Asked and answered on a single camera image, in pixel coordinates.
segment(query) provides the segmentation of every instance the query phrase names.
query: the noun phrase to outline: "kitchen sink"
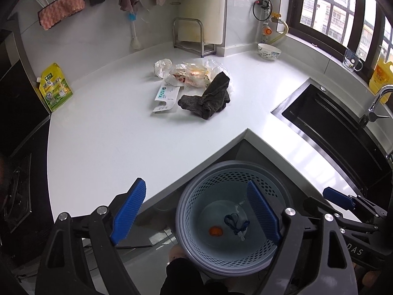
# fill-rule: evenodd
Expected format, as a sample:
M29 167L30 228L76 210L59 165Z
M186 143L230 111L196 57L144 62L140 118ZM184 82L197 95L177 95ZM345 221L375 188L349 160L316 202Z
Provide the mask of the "kitchen sink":
M392 168L386 152L333 94L309 79L272 114L319 151L357 194L388 209Z

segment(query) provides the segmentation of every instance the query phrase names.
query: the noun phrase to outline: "black cloth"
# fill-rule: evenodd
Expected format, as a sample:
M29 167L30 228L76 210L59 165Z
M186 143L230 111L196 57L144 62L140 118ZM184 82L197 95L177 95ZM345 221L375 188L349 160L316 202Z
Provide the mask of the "black cloth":
M231 101L227 92L228 86L228 76L224 72L220 72L202 96L183 95L177 104L182 109L189 110L202 119L207 120L215 112L222 111L226 107L226 104Z
M185 258L177 258L167 266L167 278L162 285L160 295L243 295L229 293L226 286L219 282L203 285L200 273Z

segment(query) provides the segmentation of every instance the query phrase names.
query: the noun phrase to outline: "window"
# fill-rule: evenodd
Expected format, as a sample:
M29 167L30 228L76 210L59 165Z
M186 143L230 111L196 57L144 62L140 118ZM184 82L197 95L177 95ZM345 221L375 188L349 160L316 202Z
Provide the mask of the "window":
M375 0L291 0L288 25L290 33L339 60L346 48L356 52L364 63L358 74L366 81L374 71L379 45L382 56L393 60L393 28Z

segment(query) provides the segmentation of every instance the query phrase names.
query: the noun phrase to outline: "cutting board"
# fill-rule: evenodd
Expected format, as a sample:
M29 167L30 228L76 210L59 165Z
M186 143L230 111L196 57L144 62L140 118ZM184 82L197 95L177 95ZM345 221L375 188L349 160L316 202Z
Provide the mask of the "cutting board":
M199 19L204 26L204 42L221 44L224 33L225 0L180 0L180 17ZM196 22L179 21L180 41L200 42L200 29Z

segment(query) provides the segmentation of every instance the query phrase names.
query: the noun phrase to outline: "laundry basket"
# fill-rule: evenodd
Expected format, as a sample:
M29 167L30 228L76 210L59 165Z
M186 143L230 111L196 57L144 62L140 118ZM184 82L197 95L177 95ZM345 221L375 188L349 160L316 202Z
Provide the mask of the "laundry basket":
M203 270L220 276L243 276L267 267L276 251L268 240L246 196L247 183L254 180L262 193L292 206L284 185L268 170L253 163L225 161L197 175L180 197L176 231L188 257ZM250 221L244 241L224 223L236 213L241 225ZM211 236L209 228L219 226L222 236Z

